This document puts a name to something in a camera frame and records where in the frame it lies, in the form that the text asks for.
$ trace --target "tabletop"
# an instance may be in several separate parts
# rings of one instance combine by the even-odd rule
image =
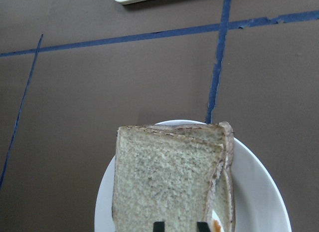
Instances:
[[[93,231],[117,128],[172,119],[230,122],[292,230],[317,230],[319,0],[0,0],[0,12],[0,231]]]

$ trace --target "round plate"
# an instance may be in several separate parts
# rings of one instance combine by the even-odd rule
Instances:
[[[171,120],[165,125],[203,124]],[[258,158],[235,138],[232,178],[235,192],[236,232],[291,232],[289,217],[274,180]],[[102,178],[95,206],[95,232],[115,232],[112,220],[114,158]]]

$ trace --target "bread slice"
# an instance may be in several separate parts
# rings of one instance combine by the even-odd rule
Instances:
[[[151,128],[118,129],[112,217],[116,232],[194,232],[210,222],[223,145]]]
[[[179,135],[186,135],[216,144],[223,144],[226,151],[226,162],[216,182],[213,208],[220,218],[225,232],[235,231],[235,200],[231,177],[231,164],[234,156],[233,129],[228,122],[219,124],[189,124],[180,126],[149,125],[147,127]]]

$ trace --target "sandwich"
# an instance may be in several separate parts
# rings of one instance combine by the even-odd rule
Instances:
[[[220,216],[235,225],[230,166],[232,130],[219,125],[125,126],[118,129],[112,217],[116,232],[195,232]]]

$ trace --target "tape strip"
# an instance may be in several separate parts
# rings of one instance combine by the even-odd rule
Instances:
[[[227,30],[228,30],[227,25],[229,21],[230,4],[231,4],[231,0],[224,0],[223,11],[222,11],[220,27],[219,27],[219,38],[218,38],[218,44],[217,44],[217,50],[216,50],[217,62],[214,64],[213,79],[211,82],[210,92],[209,92],[207,116],[205,119],[205,123],[207,124],[213,122],[213,110],[216,106],[217,91],[218,91],[220,73],[222,69],[223,57],[224,57],[224,51],[225,51],[225,42],[226,42],[226,36],[227,36]]]
[[[35,67],[35,63],[36,63],[36,60],[37,60],[37,57],[38,57],[38,54],[39,54],[42,38],[43,38],[43,34],[41,35],[40,40],[38,42],[38,46],[36,47],[36,50],[35,50],[35,55],[34,55],[32,67],[31,67],[31,70],[30,70],[30,73],[29,73],[28,81],[27,81],[25,89],[24,89],[24,93],[23,93],[23,96],[22,96],[22,100],[21,100],[19,111],[18,111],[18,115],[17,115],[17,118],[15,120],[12,137],[11,137],[11,141],[10,141],[10,144],[9,144],[9,149],[8,149],[8,152],[6,153],[4,166],[3,166],[1,177],[0,177],[0,190],[1,190],[1,187],[2,187],[2,183],[3,183],[4,175],[5,175],[5,172],[6,172],[6,168],[7,168],[7,165],[8,165],[9,157],[10,157],[10,154],[11,154],[11,149],[12,149],[12,146],[13,146],[13,143],[14,143],[15,135],[16,135],[16,132],[17,132],[17,129],[18,129],[20,115],[21,115],[21,112],[22,112],[22,108],[23,108],[25,97],[26,97],[26,93],[28,91],[28,88],[29,88],[29,85],[30,85],[30,82],[31,82],[31,78],[32,78],[32,75],[33,75],[33,70],[34,70],[34,67]]]
[[[259,17],[259,18],[252,18],[248,20],[233,21],[228,23],[228,30],[234,30],[234,29],[245,28],[245,27],[273,25],[273,24],[278,24],[280,22],[290,23],[290,22],[310,21],[310,20],[317,20],[317,19],[319,19],[319,10],[306,11],[306,12],[300,12],[300,13],[285,14],[285,15],[275,17],[273,19],[269,19],[267,17]],[[151,32],[151,33],[144,33],[144,34],[137,34],[137,35],[120,36],[120,37],[114,37],[114,38],[106,38],[106,39],[100,39],[100,40],[84,41],[84,42],[70,43],[70,44],[64,44],[64,45],[43,47],[41,48],[40,52],[73,49],[73,48],[87,47],[87,46],[107,45],[107,44],[129,42],[129,41],[156,39],[156,38],[162,38],[162,37],[190,35],[190,34],[211,32],[211,31],[219,31],[219,24],[218,23],[209,24],[209,25],[203,25],[203,26],[187,27],[182,29],[174,29],[174,30],[167,30],[167,31],[160,31],[160,32]],[[22,51],[0,53],[0,57],[31,54],[31,53],[35,53],[35,50],[36,49],[29,49],[29,50],[22,50]]]

